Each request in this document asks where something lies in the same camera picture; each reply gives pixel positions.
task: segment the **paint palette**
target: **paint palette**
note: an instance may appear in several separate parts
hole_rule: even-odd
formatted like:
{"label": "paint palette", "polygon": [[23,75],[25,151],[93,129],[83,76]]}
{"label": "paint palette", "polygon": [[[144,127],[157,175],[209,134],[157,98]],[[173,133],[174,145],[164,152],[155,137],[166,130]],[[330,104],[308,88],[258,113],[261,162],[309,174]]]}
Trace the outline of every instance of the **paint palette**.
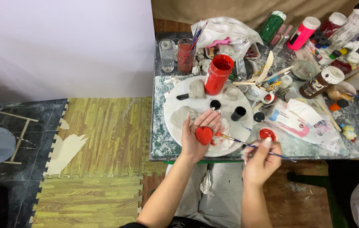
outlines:
{"label": "paint palette", "polygon": [[[192,34],[195,34],[198,23],[191,25]],[[206,23],[206,28],[199,37],[197,48],[204,48],[213,44],[214,41],[222,41],[228,37],[232,41],[248,39],[250,43],[258,42],[263,44],[260,35],[256,31],[235,18],[218,17],[202,21],[203,25]]]}
{"label": "paint palette", "polygon": [[[192,99],[188,98],[185,100],[179,101],[177,99],[178,95],[182,95],[189,92],[189,84],[194,80],[202,79],[204,80],[205,76],[195,76],[190,77],[186,80],[178,83],[168,94],[167,100],[165,101],[164,107],[164,119],[165,124],[167,125],[168,131],[170,132],[172,138],[181,146],[181,136],[182,129],[175,127],[171,122],[171,115],[177,111],[182,106],[188,106],[199,113],[202,113],[209,109],[209,104],[212,100],[218,100],[221,103],[220,111],[223,118],[226,118],[230,124],[229,132],[230,136],[233,138],[237,138],[242,142],[245,142],[251,134],[251,128],[253,126],[253,111],[251,110],[251,105],[248,102],[246,96],[238,89],[239,95],[236,101],[229,101],[224,98],[223,92],[220,92],[216,96],[206,95],[206,99]],[[223,90],[227,87],[234,87],[231,84],[225,84]],[[230,118],[234,109],[237,106],[242,106],[246,109],[247,113],[243,116],[239,121],[234,122]],[[233,143],[230,148],[224,151],[208,151],[206,153],[206,157],[219,157],[223,155],[227,155],[232,153],[241,147],[240,143]]]}

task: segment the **gray pants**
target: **gray pants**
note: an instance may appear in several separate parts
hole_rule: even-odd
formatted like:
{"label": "gray pants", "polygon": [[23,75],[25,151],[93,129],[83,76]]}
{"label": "gray pants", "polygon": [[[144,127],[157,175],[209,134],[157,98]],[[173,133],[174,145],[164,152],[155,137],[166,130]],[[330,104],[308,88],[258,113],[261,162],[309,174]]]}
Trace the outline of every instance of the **gray pants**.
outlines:
{"label": "gray pants", "polygon": [[[167,167],[168,174],[172,165]],[[211,170],[215,196],[202,194],[199,184]],[[242,163],[196,164],[175,216],[186,217],[220,228],[240,227],[243,182]]]}

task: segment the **green paint bottle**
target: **green paint bottle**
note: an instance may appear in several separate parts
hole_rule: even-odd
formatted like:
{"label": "green paint bottle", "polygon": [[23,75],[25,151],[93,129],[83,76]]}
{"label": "green paint bottle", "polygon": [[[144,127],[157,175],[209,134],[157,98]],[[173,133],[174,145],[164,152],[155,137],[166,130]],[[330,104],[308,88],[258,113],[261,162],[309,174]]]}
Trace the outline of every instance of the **green paint bottle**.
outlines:
{"label": "green paint bottle", "polygon": [[260,36],[264,42],[271,42],[286,18],[287,16],[281,11],[276,10],[272,12],[260,31]]}

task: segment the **ceramic mug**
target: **ceramic mug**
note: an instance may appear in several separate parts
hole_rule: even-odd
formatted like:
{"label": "ceramic mug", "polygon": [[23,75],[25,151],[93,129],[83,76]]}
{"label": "ceramic mug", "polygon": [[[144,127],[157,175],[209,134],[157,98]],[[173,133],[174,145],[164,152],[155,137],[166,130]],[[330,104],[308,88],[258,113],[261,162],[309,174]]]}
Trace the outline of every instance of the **ceramic mug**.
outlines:
{"label": "ceramic mug", "polygon": [[[265,96],[267,96],[268,94],[271,96],[271,100],[269,101],[265,99]],[[247,99],[249,99],[250,101],[261,101],[264,104],[271,103],[275,98],[273,93],[263,91],[260,88],[258,88],[256,85],[249,85],[245,95]]]}

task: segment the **forearm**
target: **forearm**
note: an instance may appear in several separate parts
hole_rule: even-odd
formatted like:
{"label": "forearm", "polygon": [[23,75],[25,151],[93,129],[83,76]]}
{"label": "forearm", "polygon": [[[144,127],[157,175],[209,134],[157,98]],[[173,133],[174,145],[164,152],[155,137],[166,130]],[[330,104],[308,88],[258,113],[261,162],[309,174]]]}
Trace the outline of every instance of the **forearm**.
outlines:
{"label": "forearm", "polygon": [[149,228],[166,227],[181,201],[194,163],[179,156],[170,172],[147,201],[137,218],[137,222]]}
{"label": "forearm", "polygon": [[272,228],[262,187],[244,187],[243,228]]}

